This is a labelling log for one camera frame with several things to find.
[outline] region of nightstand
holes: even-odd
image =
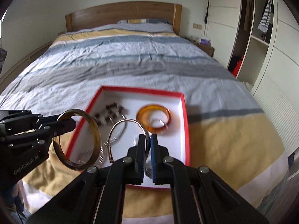
[[[202,51],[206,52],[210,57],[214,56],[215,49],[212,46],[198,43],[196,43],[196,45]]]

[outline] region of pillow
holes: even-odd
[[[156,24],[156,23],[163,23],[163,24],[171,24],[166,19],[161,18],[144,18],[144,19],[128,19],[128,20],[119,20],[117,22],[118,24],[144,24],[144,23],[150,23],[150,24]]]

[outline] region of orange bangle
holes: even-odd
[[[151,111],[162,111],[167,116],[167,122],[159,120],[164,124],[162,127],[152,127],[151,125],[149,125],[149,120],[147,116],[148,113]],[[146,105],[138,111],[136,115],[136,120],[140,121],[150,133],[155,134],[160,133],[168,128],[168,125],[171,122],[171,114],[169,109],[161,105]]]

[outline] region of bed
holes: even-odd
[[[266,215],[284,189],[288,161],[272,123],[246,87],[179,37],[182,5],[123,2],[66,15],[67,33],[1,94],[1,109],[44,116],[85,109],[101,85],[183,92],[190,165],[206,165]],[[117,24],[164,19],[171,23]],[[68,148],[71,133],[61,138]],[[49,159],[19,182],[34,213],[79,173]],[[170,190],[127,187],[123,223],[172,223]]]

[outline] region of wall outlet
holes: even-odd
[[[62,32],[58,33],[57,35],[59,36],[59,35],[62,35],[62,34],[65,34],[65,32],[62,31]]]
[[[193,24],[193,28],[195,28],[195,29],[202,29],[202,25],[200,25],[200,24]]]

